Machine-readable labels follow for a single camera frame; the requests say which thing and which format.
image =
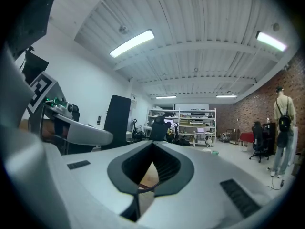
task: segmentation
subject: laptop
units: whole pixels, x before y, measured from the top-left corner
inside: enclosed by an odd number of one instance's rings
[[[205,133],[204,128],[203,127],[197,128],[197,133]]]

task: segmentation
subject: red brick wall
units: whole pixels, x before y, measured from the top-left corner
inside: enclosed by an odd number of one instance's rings
[[[276,100],[275,88],[280,85],[295,105],[298,127],[297,149],[305,147],[305,59],[299,51],[289,62],[290,68],[276,74],[265,85],[235,104],[210,104],[216,108],[217,133],[226,129],[239,128],[241,132],[251,132],[254,121],[266,123],[267,118],[275,122],[273,105]]]

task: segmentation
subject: white ceiling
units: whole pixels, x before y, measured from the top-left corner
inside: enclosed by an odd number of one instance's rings
[[[126,79],[134,78],[149,97],[177,95],[158,103],[221,103],[215,96],[228,91],[245,97],[295,51],[258,42],[257,31],[290,48],[298,41],[272,0],[55,0],[50,22]],[[128,34],[119,33],[121,25]],[[117,58],[109,55],[148,29],[153,40]]]

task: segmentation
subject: black backpack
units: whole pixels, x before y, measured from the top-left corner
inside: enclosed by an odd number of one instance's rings
[[[277,100],[276,100],[276,105],[278,107],[278,110],[280,111],[281,113],[281,117],[280,119],[278,120],[278,124],[279,124],[279,127],[280,127],[280,131],[281,132],[287,132],[290,128],[290,124],[291,124],[291,119],[290,117],[288,116],[288,104],[289,104],[289,98],[287,97],[287,110],[286,110],[286,114],[283,115],[281,110],[280,110],[280,107],[278,106],[277,104]]]

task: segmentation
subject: ceiling light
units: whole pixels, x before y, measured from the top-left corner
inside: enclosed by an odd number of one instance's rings
[[[110,55],[113,58],[116,58],[117,56],[119,56],[120,54],[122,54],[123,52],[126,52],[127,50],[143,43],[146,42],[150,39],[154,38],[153,32],[151,30],[148,30],[146,32],[143,32],[142,34],[131,38],[129,41],[125,42],[124,44],[122,44],[121,46],[117,47],[116,49],[114,49]]]
[[[221,98],[221,97],[223,97],[223,98],[225,98],[225,97],[237,97],[237,95],[217,95],[216,97],[217,98]]]
[[[156,99],[162,99],[162,98],[176,98],[177,96],[164,96],[164,97],[156,97]]]
[[[285,44],[282,44],[277,39],[275,39],[275,38],[273,38],[273,37],[271,37],[271,36],[261,32],[261,31],[257,32],[256,38],[257,38],[257,40],[259,40],[261,42],[264,42],[264,43],[267,43],[270,46],[273,46],[273,47],[277,48],[280,51],[284,51],[287,48],[287,46]]]

